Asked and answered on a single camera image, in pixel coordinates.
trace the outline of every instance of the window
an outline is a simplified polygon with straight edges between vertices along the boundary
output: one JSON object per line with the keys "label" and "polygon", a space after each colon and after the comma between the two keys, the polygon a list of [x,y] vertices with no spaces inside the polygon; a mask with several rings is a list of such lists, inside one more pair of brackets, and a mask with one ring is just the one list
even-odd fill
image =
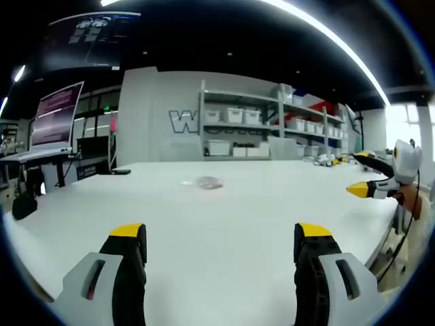
{"label": "window", "polygon": [[429,103],[429,112],[432,123],[432,160],[435,162],[435,103]]}
{"label": "window", "polygon": [[388,149],[393,149],[398,139],[407,143],[414,139],[415,145],[421,146],[419,114],[416,104],[391,105],[385,109],[385,115]]}

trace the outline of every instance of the shelf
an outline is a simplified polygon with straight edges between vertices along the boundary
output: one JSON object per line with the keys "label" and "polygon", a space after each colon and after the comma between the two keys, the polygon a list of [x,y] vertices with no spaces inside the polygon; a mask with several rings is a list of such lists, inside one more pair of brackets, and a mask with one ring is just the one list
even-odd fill
{"label": "shelf", "polygon": [[205,156],[206,161],[270,161],[270,156],[245,156],[243,158],[235,158],[234,156]]}
{"label": "shelf", "polygon": [[204,128],[229,128],[229,129],[251,129],[251,130],[270,130],[270,126],[264,124],[231,124],[228,122],[218,122],[216,124],[204,124]]}
{"label": "shelf", "polygon": [[[298,105],[288,104],[284,103],[284,111],[291,111],[291,112],[298,112],[300,114],[310,115],[311,117],[320,117],[321,119],[324,118],[324,114],[320,111],[310,109],[308,107],[299,107]],[[344,121],[340,117],[336,117],[334,115],[326,115],[328,122],[343,124]]]}
{"label": "shelf", "polygon": [[315,134],[314,132],[308,132],[308,131],[300,131],[300,130],[294,130],[294,129],[290,129],[290,128],[285,128],[284,132],[288,132],[290,134],[303,134],[305,136],[310,136],[310,137],[318,137],[318,138],[325,138],[324,134]]}
{"label": "shelf", "polygon": [[[310,137],[318,137],[318,138],[322,138],[322,139],[325,138],[324,134],[315,134],[314,132],[300,131],[300,130],[294,130],[294,129],[290,129],[290,128],[284,129],[284,132],[288,132],[290,134],[301,134],[301,135],[310,136]],[[328,139],[332,139],[334,141],[341,141],[342,140],[342,138],[334,137],[334,136],[328,136]]]}
{"label": "shelf", "polygon": [[260,95],[230,92],[225,90],[205,90],[204,101],[222,104],[265,106],[269,104],[278,104],[278,99]]}
{"label": "shelf", "polygon": [[326,117],[328,118],[328,121],[336,122],[339,124],[344,124],[345,122],[340,117],[336,117],[335,115],[327,114]]}
{"label": "shelf", "polygon": [[342,140],[343,140],[343,138],[340,138],[340,137],[334,137],[334,136],[328,136],[328,139],[332,139],[332,140],[334,140],[334,141],[342,141]]}

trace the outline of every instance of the monitor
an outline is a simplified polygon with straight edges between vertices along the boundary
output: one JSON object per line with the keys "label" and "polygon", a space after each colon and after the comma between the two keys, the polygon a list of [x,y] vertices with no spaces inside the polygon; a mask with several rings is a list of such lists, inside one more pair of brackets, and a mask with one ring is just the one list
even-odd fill
{"label": "monitor", "polygon": [[41,99],[33,122],[33,149],[70,146],[75,110],[83,85],[84,81]]}
{"label": "monitor", "polygon": [[34,76],[62,69],[105,67],[118,70],[126,41],[141,14],[94,12],[48,25],[42,45],[31,59]]}

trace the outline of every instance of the laptop screen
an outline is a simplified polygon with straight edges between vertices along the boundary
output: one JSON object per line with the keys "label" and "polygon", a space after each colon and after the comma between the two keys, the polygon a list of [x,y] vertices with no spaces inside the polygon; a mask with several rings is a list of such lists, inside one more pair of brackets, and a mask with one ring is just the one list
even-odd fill
{"label": "laptop screen", "polygon": [[41,99],[33,122],[32,146],[70,142],[83,84],[68,86]]}

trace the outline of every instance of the white table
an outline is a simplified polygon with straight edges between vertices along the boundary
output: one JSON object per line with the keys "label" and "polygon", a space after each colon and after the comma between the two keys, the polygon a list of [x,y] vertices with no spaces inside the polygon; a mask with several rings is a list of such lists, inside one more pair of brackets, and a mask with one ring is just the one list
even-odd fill
{"label": "white table", "polygon": [[[138,163],[127,176],[95,176],[39,200],[9,226],[19,254],[56,297],[62,278],[110,231],[147,227],[147,325],[288,326],[296,317],[294,224],[328,228],[365,263],[396,201],[363,200],[346,187],[382,179],[358,166],[302,161]],[[200,176],[224,187],[182,185]]]}

